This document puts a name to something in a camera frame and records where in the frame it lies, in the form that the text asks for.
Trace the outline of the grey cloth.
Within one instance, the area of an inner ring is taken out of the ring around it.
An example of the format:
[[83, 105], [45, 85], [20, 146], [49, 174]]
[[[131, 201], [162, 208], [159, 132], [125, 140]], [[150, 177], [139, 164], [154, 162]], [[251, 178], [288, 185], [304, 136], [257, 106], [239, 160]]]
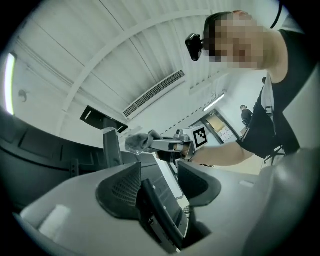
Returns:
[[156, 149], [151, 148], [154, 140], [163, 140], [164, 138], [159, 135], [155, 130], [148, 133], [139, 133], [128, 136], [125, 140], [125, 150], [135, 155], [141, 153], [155, 153]]

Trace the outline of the long white ceiling vent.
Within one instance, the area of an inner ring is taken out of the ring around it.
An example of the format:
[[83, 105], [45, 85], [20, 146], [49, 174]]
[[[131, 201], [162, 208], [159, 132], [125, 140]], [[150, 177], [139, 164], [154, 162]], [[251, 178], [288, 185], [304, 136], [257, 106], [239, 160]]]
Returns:
[[149, 106], [161, 99], [167, 93], [186, 82], [186, 75], [183, 70], [179, 70], [169, 75], [143, 95], [131, 103], [123, 112], [127, 120], [132, 120]]

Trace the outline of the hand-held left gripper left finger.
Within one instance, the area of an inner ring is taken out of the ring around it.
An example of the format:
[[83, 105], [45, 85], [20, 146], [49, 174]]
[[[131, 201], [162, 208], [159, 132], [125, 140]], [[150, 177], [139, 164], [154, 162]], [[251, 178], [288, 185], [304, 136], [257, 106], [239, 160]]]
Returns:
[[177, 247], [144, 204], [139, 162], [71, 178], [20, 214], [59, 255], [168, 256]]

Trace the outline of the black t-shirt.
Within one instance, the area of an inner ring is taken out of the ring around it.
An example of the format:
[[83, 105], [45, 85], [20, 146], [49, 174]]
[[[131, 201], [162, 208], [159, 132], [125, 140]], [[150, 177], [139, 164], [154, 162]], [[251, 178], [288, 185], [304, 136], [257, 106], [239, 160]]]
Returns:
[[299, 148], [297, 137], [283, 112], [303, 88], [311, 67], [306, 52], [307, 38], [302, 33], [281, 29], [288, 52], [288, 71], [280, 83], [265, 82], [253, 108], [245, 134], [237, 143], [260, 158], [281, 146], [286, 154]]

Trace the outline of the black TV stand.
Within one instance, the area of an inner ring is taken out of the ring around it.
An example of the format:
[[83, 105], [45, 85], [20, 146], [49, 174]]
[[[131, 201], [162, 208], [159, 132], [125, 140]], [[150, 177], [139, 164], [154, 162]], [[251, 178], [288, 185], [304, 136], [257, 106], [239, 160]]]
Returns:
[[100, 206], [118, 219], [139, 221], [168, 253], [181, 250], [188, 219], [154, 157], [128, 153], [133, 165], [125, 167], [118, 132], [127, 126], [90, 106], [80, 120], [102, 130], [106, 167], [121, 167], [120, 172], [98, 185], [95, 194]]

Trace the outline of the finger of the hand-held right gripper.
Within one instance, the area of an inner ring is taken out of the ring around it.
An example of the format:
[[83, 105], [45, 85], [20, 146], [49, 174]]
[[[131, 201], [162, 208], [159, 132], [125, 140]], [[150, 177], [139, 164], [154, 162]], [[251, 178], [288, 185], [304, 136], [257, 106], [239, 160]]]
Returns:
[[174, 139], [154, 139], [149, 148], [156, 151], [173, 152], [176, 141]]

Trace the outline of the person's right forearm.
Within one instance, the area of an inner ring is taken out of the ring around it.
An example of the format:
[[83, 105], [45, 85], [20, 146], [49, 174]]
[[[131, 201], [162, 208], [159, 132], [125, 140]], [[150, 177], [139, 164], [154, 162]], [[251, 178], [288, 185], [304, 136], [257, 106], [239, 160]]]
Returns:
[[220, 146], [208, 146], [199, 149], [193, 158], [192, 163], [228, 167], [238, 165], [254, 154], [242, 148], [237, 142], [229, 142]]

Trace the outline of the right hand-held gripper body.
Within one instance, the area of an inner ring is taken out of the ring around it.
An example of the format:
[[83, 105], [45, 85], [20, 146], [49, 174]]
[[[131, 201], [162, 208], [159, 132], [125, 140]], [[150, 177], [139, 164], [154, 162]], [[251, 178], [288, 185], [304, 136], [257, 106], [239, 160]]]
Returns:
[[163, 140], [175, 140], [174, 151], [157, 151], [160, 160], [175, 162], [185, 160], [190, 162], [195, 153], [208, 144], [205, 126], [193, 125], [185, 129], [178, 129], [172, 138]]

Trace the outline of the long ceiling light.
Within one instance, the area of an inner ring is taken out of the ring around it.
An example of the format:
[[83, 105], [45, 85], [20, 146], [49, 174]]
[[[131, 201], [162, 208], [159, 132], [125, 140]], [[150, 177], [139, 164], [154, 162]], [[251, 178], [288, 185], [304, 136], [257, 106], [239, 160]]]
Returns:
[[215, 98], [212, 102], [207, 104], [202, 111], [207, 112], [210, 108], [212, 108], [215, 104], [217, 104], [219, 101], [221, 101], [225, 97], [226, 93], [223, 92], [221, 95], [219, 95], [217, 98]]
[[13, 54], [8, 54], [5, 62], [4, 70], [4, 99], [6, 111], [14, 115], [13, 105], [13, 76], [15, 69], [16, 58]]

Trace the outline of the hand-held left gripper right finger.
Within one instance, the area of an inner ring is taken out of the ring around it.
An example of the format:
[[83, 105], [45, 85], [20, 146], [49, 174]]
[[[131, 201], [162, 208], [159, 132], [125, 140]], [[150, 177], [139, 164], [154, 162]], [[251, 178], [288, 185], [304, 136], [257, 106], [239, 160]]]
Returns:
[[180, 256], [242, 256], [258, 177], [185, 162], [177, 177], [190, 209]]

